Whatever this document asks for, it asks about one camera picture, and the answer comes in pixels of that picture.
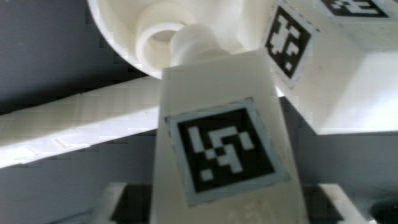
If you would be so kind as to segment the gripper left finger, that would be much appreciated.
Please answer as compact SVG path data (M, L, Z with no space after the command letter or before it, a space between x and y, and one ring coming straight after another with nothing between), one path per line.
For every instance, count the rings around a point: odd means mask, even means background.
M49 224L149 224L149 207L151 186L113 182L104 187L94 208Z

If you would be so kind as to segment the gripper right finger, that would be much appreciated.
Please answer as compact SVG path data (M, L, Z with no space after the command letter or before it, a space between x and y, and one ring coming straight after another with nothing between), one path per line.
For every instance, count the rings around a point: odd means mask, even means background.
M366 220L337 184L302 186L309 224L375 224Z

